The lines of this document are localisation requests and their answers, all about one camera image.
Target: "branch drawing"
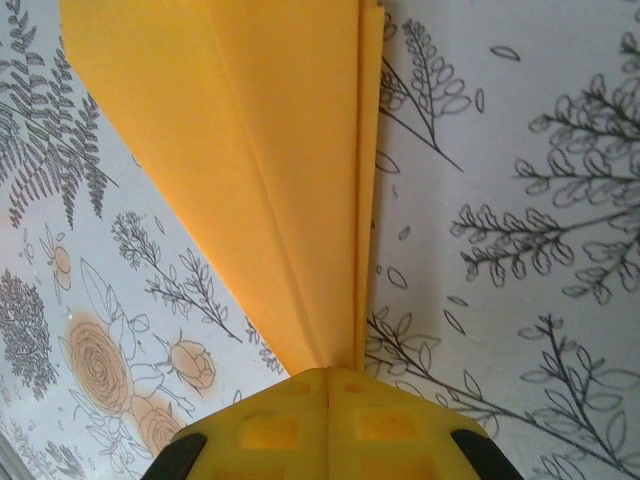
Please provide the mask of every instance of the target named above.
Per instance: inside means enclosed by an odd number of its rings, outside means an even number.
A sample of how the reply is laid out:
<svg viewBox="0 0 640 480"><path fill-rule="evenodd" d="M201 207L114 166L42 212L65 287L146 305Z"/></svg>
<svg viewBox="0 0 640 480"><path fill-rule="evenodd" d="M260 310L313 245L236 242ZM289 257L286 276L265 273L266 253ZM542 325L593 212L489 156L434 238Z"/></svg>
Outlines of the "branch drawing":
<svg viewBox="0 0 640 480"><path fill-rule="evenodd" d="M393 19L387 13L385 41L392 39L396 31ZM380 113L462 172L462 168L438 144L437 124L444 116L463 113L471 106L471 98L465 93L465 82L456 78L453 66L438 54L438 48L422 23L408 19L402 25L402 32L413 69L410 77L405 79L383 56ZM479 108L484 110L484 94ZM417 115L420 126L414 128L407 115Z"/></svg>
<svg viewBox="0 0 640 480"><path fill-rule="evenodd" d="M515 421L560 441L566 451L541 457L534 478L558 480L584 478L581 462L595 462L629 478L640 479L640 452L630 451L624 409L624 392L640 385L640 374L609 367L602 357L561 333L562 319L540 316L518 336L542 344L540 363L520 379L540 388L539 408L515 411L490 400L472 374L464 370L461 384L452 384L435 373L432 352L439 338L412 334L411 317L389 323L387 307L368 320L367 369L377 375L381 368L394 376L408 374L441 389L435 399L441 405L478 421L490 434L498 435L502 421ZM420 391L406 380L396 385L414 394ZM573 472L562 476L556 472Z"/></svg>
<svg viewBox="0 0 640 480"><path fill-rule="evenodd" d="M230 338L242 343L226 325L228 309L214 300L214 286L209 265L196 258L191 249L186 255L179 255L180 262L186 271L186 279L178 279L178 271L174 265L163 269L160 265L161 251L159 245L149 240L149 235L141 225L142 217L134 212L118 214L111 227L114 240L119 243L120 255L129 261L129 265L137 270L142 264L151 267L155 275L147 279L146 292L157 300L160 298L165 306L171 306L175 314L179 311L185 318L189 312L197 311L203 315L203 323L213 323L222 328Z"/></svg>
<svg viewBox="0 0 640 480"><path fill-rule="evenodd" d="M31 204L59 194L73 228L76 196L85 181L101 218L106 187L117 184L98 166L98 106L89 94L82 105L71 100L73 78L62 43L48 75L43 57L31 49L37 28L30 26L28 12L18 0L6 7L10 48L21 57L0 60L0 93L8 97L0 100L0 186L7 185L11 223L17 228Z"/></svg>
<svg viewBox="0 0 640 480"><path fill-rule="evenodd" d="M621 45L623 52L632 54L633 35L625 33ZM509 275L519 280L531 271L549 275L553 264L572 267L579 248L589 263L574 272L577 283L565 286L565 295L592 295L600 305L607 305L616 279L627 292L638 290L639 89L638 76L628 75L611 88L604 75L597 74L578 96L561 95L553 113L531 121L531 132L549 131L547 166L534 167L518 159L515 178L527 182L528 196L550 195L554 208L580 208L588 217L561 222L534 208L518 217L511 212L496 215L488 205L476 212L463 206L450 231L456 237L467 236L474 245L471 252L461 252L467 280L475 279L482 265L488 267L496 287L502 287ZM607 235L604 239L597 236L602 231Z"/></svg>
<svg viewBox="0 0 640 480"><path fill-rule="evenodd" d="M44 304L35 286L5 270L0 277L0 333L5 342L4 358L22 384L41 400L47 388L56 383L58 373L51 364L49 327Z"/></svg>
<svg viewBox="0 0 640 480"><path fill-rule="evenodd" d="M260 346L260 351L258 352L258 354L260 355L262 361L267 365L267 368L272 372L277 372L278 375L284 374L284 367L280 363L280 360L278 360L278 358L276 357L275 353L273 353L269 345L267 345L267 342L262 340L262 337L256 330L256 327L254 327L253 324L249 321L249 318L245 317L245 320L247 321L247 329L245 330L245 332L247 332L249 343Z"/></svg>

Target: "fern leaf drawing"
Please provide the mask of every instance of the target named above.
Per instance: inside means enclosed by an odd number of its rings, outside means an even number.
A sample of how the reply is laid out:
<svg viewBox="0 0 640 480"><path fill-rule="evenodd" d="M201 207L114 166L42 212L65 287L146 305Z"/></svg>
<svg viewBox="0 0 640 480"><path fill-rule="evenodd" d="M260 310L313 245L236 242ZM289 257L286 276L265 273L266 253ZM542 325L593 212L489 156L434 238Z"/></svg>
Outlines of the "fern leaf drawing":
<svg viewBox="0 0 640 480"><path fill-rule="evenodd" d="M36 26L18 0L6 2L11 27L10 48L17 59L0 61L0 187L6 185L9 218L17 228L34 202L59 195L73 228L78 192L87 184L97 217L107 186L117 184L100 168L100 110L87 93L72 100L73 75L62 40L53 68L32 50Z"/></svg>

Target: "flower drawing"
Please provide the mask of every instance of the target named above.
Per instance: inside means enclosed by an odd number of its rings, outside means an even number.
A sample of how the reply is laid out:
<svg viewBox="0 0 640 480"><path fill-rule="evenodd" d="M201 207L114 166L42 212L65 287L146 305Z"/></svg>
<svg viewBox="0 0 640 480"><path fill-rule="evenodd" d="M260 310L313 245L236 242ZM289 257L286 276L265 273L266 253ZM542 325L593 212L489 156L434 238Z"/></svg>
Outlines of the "flower drawing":
<svg viewBox="0 0 640 480"><path fill-rule="evenodd" d="M91 401L111 414L128 410L133 384L109 335L95 323L80 323L69 335L69 346L73 373Z"/></svg>

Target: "yellow plastic object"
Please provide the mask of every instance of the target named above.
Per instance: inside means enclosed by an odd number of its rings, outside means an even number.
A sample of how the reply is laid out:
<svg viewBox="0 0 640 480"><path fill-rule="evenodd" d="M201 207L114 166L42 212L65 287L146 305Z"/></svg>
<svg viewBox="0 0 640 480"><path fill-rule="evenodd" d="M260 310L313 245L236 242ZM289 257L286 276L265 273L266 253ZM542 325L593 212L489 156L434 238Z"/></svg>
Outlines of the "yellow plastic object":
<svg viewBox="0 0 640 480"><path fill-rule="evenodd" d="M361 366L382 9L61 0L66 53L290 373Z"/></svg>
<svg viewBox="0 0 640 480"><path fill-rule="evenodd" d="M477 480L451 437L459 429L486 437L472 420L363 374L314 369L183 429L143 480L158 471L166 480ZM172 445L194 434L206 443L190 471L158 469L185 458Z"/></svg>

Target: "orange rose drawing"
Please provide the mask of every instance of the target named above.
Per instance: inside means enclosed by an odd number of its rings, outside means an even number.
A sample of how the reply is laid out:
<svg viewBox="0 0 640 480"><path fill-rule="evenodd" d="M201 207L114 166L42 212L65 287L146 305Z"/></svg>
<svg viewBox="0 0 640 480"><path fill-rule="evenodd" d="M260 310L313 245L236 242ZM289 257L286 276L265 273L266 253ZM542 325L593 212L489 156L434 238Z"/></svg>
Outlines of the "orange rose drawing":
<svg viewBox="0 0 640 480"><path fill-rule="evenodd" d="M177 375L196 390L209 388L216 376L211 355L199 343L181 340L169 353Z"/></svg>
<svg viewBox="0 0 640 480"><path fill-rule="evenodd" d="M133 383L109 335L95 323L79 323L69 335L69 346L71 368L89 399L113 415L128 410Z"/></svg>
<svg viewBox="0 0 640 480"><path fill-rule="evenodd" d="M182 428L171 416L171 407L168 410L155 407L142 397L133 397L131 413L138 424L142 440L154 457L158 456Z"/></svg>

